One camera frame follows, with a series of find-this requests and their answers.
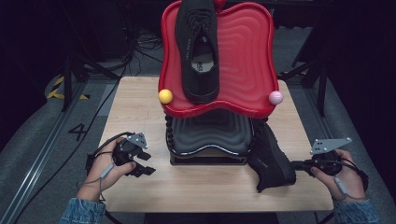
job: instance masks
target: hand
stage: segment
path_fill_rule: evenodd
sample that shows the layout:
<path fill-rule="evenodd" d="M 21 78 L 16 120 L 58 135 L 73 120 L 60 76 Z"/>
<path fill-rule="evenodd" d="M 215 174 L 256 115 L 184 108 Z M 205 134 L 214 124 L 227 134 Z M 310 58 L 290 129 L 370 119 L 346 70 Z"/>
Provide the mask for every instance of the hand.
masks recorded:
<path fill-rule="evenodd" d="M 113 163 L 112 159 L 112 151 L 116 147 L 116 144 L 122 141 L 122 137 L 110 142 L 107 146 L 105 146 L 101 152 L 109 152 L 104 153 L 96 157 L 93 166 L 85 179 L 85 183 L 97 180 L 102 172 L 108 167 L 108 165 Z M 101 190 L 105 190 L 113 186 L 123 175 L 126 175 L 136 167 L 136 163 L 134 161 L 123 164 L 122 166 L 114 165 L 113 169 L 102 179 L 102 181 L 94 181 L 89 184 L 84 184 L 79 189 L 77 198 L 99 202 L 99 196 L 101 194 Z"/>
<path fill-rule="evenodd" d="M 341 159 L 347 159 L 352 161 L 352 156 L 349 152 L 344 151 L 342 149 L 335 150 L 337 154 L 341 157 Z M 335 177 L 331 175 L 326 175 L 317 167 L 311 168 L 312 174 L 320 180 L 328 189 L 330 194 L 337 201 L 343 201 L 345 203 L 353 203 L 360 202 L 366 199 L 366 194 L 364 192 L 363 183 L 361 181 L 361 177 L 356 173 L 356 171 L 343 166 L 340 173 L 338 173 L 337 177 L 341 180 L 343 185 L 347 190 L 347 195 L 345 195 L 338 185 L 335 183 Z"/>

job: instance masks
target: dark background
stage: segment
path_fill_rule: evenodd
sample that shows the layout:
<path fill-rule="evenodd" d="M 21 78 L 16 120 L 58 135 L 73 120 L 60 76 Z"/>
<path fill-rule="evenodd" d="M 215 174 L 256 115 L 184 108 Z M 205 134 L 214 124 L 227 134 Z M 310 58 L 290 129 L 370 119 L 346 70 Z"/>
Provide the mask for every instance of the dark background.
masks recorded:
<path fill-rule="evenodd" d="M 139 26 L 160 35 L 172 1 L 0 2 L 2 149 L 44 103 L 68 52 L 96 62 L 125 54 Z M 228 6 L 239 1 L 228 1 Z M 392 1 L 263 2 L 276 26 L 314 27 L 296 62 L 325 62 L 328 75 L 376 169 L 396 198 L 396 20 Z"/>

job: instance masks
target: black sneaker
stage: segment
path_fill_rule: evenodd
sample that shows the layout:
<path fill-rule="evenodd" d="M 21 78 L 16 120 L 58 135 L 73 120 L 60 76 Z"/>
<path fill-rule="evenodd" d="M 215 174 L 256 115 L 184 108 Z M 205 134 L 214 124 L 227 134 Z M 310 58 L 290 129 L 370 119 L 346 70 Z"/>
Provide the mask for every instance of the black sneaker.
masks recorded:
<path fill-rule="evenodd" d="M 218 23 L 213 0 L 182 0 L 175 35 L 181 84 L 188 100 L 210 103 L 219 94 Z"/>
<path fill-rule="evenodd" d="M 247 163 L 259 175 L 257 191 L 295 184 L 296 173 L 285 153 L 280 150 L 270 126 L 262 120 L 254 123 L 254 126 L 256 132 Z"/>

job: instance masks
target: red tray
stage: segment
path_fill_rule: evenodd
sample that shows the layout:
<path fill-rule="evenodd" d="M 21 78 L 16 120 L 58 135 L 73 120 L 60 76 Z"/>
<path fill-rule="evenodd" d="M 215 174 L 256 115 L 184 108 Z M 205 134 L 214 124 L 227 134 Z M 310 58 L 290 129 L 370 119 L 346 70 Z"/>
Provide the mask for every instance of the red tray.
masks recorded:
<path fill-rule="evenodd" d="M 175 22 L 180 2 L 172 3 L 163 13 L 163 67 L 158 91 L 173 93 L 164 113 L 174 118 L 189 118 L 216 108 L 254 119 L 264 119 L 274 111 L 269 101 L 278 91 L 272 60 L 273 21 L 263 6 L 246 2 L 218 10 L 219 95 L 209 104 L 196 105 L 181 87 L 180 55 L 175 37 Z"/>

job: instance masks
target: metal bracket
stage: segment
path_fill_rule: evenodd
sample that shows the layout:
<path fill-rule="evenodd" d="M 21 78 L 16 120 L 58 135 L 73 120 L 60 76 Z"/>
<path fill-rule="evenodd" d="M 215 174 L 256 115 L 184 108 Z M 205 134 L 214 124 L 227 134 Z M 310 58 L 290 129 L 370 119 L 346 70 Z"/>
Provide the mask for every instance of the metal bracket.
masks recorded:
<path fill-rule="evenodd" d="M 315 140 L 314 145 L 311 148 L 311 155 L 323 154 L 326 152 L 333 151 L 343 145 L 351 143 L 351 138 L 338 138 L 338 139 L 320 139 Z"/>
<path fill-rule="evenodd" d="M 145 135 L 143 133 L 135 133 L 135 134 L 132 134 L 132 135 L 128 135 L 126 137 L 126 139 L 129 142 L 131 142 L 131 143 L 133 143 L 133 144 L 135 144 L 135 145 L 137 145 L 139 147 L 142 147 L 143 149 L 148 149 L 148 144 L 146 142 L 146 138 L 145 138 Z"/>

